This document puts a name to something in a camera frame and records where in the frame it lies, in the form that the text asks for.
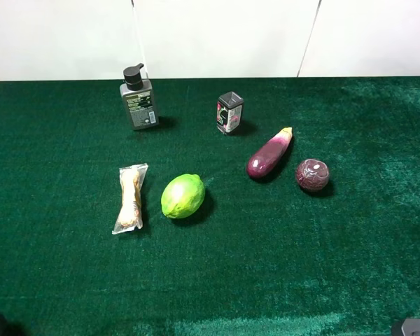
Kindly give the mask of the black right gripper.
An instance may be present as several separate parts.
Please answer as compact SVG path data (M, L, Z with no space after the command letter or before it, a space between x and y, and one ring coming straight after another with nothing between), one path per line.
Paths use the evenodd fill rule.
M406 318L391 327L392 336L420 336L420 318Z

